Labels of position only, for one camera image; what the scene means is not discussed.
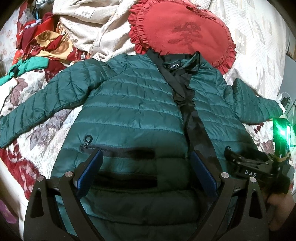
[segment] ruffle trim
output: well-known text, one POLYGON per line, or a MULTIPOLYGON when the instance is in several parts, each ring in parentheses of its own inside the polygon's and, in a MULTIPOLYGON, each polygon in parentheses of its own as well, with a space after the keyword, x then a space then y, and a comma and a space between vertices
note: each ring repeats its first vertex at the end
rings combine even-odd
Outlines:
POLYGON ((205 9, 200 9, 198 8, 198 6, 195 6, 189 1, 140 0, 138 4, 133 5, 130 9, 130 15, 128 17, 128 22, 131 24, 131 30, 128 35, 131 38, 131 42, 135 44, 136 53, 145 54, 147 52, 147 49, 152 48, 144 32, 144 16, 153 5, 163 1, 170 1, 181 4, 185 6, 188 10, 198 14, 200 17, 211 19, 224 28, 229 41, 228 46, 221 58, 210 64, 216 69, 218 69, 222 74, 226 74, 227 71, 232 67, 236 55, 236 45, 233 39, 231 38, 231 34, 228 27, 221 19, 215 16, 212 12, 205 9))

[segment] green light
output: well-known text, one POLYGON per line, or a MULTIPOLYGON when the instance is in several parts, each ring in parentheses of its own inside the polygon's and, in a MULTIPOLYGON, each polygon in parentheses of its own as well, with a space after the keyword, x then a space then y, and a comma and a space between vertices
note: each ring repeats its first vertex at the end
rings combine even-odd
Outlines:
POLYGON ((291 146, 291 127, 287 119, 274 118, 275 154, 278 157, 286 156, 291 146))

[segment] pile of clothes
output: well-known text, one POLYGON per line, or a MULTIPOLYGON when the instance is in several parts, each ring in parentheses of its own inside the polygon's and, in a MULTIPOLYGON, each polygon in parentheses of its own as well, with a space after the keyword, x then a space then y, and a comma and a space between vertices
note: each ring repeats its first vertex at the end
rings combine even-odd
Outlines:
POLYGON ((16 53, 12 67, 0 78, 0 110, 4 101, 19 82, 17 77, 29 71, 44 71, 49 81, 71 62, 90 58, 86 52, 73 46, 68 34, 60 34, 56 18, 46 12, 39 18, 36 5, 24 2, 20 7, 16 53))

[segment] quilted jacket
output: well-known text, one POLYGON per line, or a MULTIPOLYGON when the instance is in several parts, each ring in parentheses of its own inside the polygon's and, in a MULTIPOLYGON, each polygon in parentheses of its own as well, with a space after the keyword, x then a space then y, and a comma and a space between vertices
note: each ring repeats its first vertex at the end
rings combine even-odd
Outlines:
MULTIPOLYGON (((225 146, 235 152, 256 148, 242 122, 261 123, 282 110, 275 101, 256 97, 240 79, 227 85, 218 70, 198 59, 180 63, 192 73, 195 109, 227 171, 225 146)), ((106 63, 89 59, 63 70, 1 117, 0 147, 57 111, 82 104, 52 177, 73 171, 99 147, 104 162, 81 203, 101 235, 107 241, 187 240, 197 228, 200 205, 190 185, 182 115, 172 88, 146 54, 122 54, 106 63)))

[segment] red ruffled pillow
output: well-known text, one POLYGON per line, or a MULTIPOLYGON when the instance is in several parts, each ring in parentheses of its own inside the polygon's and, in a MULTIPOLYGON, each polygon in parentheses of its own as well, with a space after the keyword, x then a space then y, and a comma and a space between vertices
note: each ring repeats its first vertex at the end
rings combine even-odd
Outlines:
POLYGON ((200 51, 222 74, 235 61, 235 47, 224 22, 185 0, 140 0, 130 9, 129 37, 138 54, 152 48, 161 55, 200 51))

